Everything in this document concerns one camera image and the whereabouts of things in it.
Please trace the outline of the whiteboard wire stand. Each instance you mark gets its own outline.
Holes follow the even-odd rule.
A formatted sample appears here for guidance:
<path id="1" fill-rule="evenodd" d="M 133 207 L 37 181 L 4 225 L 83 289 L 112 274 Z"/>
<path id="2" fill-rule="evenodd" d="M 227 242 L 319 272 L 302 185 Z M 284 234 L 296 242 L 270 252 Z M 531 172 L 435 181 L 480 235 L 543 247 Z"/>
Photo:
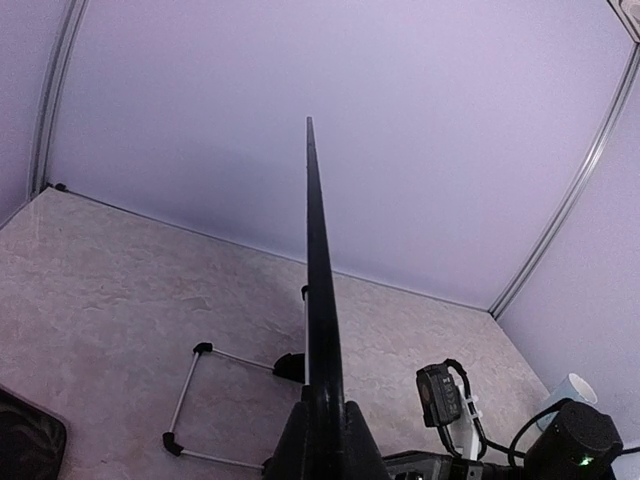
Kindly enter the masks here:
<path id="1" fill-rule="evenodd" d="M 254 479 L 300 392 L 270 373 L 304 343 L 297 289 L 276 283 L 177 293 L 157 309 L 146 414 L 183 453 L 156 446 L 138 479 Z"/>

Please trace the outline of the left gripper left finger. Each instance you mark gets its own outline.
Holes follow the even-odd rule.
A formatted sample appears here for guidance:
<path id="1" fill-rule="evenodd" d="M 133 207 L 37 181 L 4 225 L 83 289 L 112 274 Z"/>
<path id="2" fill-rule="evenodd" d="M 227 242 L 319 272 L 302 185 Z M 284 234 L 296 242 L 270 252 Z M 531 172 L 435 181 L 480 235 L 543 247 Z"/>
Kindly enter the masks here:
<path id="1" fill-rule="evenodd" d="M 273 455 L 264 464 L 262 478 L 266 480 L 304 479 L 308 433 L 308 406 L 299 401 L 288 417 Z"/>

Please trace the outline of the white whiteboard black frame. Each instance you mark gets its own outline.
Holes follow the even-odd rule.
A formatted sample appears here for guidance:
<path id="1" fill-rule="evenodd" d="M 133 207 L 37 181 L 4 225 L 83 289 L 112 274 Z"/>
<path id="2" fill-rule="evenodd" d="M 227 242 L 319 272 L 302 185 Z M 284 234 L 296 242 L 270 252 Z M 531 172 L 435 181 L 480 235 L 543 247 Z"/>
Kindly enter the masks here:
<path id="1" fill-rule="evenodd" d="M 312 479 L 343 479 L 346 473 L 340 334 L 322 187 L 311 117 L 306 118 L 307 162 L 307 385 Z"/>

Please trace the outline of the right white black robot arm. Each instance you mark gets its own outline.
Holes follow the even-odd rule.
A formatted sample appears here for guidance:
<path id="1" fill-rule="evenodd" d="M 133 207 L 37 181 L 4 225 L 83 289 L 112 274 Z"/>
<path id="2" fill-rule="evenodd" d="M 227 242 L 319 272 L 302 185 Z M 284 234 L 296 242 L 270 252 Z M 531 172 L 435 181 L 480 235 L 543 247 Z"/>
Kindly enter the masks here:
<path id="1" fill-rule="evenodd" d="M 514 437 L 508 463 L 497 465 L 449 455 L 407 451 L 384 458 L 393 479 L 613 479 L 612 464 L 625 454 L 609 415 L 589 404 L 562 399 L 540 414 L 554 419 L 526 452 L 515 460 Z"/>

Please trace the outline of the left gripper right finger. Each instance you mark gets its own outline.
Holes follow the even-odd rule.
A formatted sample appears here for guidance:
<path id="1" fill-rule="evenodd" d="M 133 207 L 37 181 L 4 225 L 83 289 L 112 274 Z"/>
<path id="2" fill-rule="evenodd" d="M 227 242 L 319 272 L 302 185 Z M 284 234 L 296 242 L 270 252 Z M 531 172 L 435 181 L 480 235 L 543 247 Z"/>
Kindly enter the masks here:
<path id="1" fill-rule="evenodd" d="M 358 404 L 348 401 L 345 408 L 344 479 L 389 480 L 390 475 Z"/>

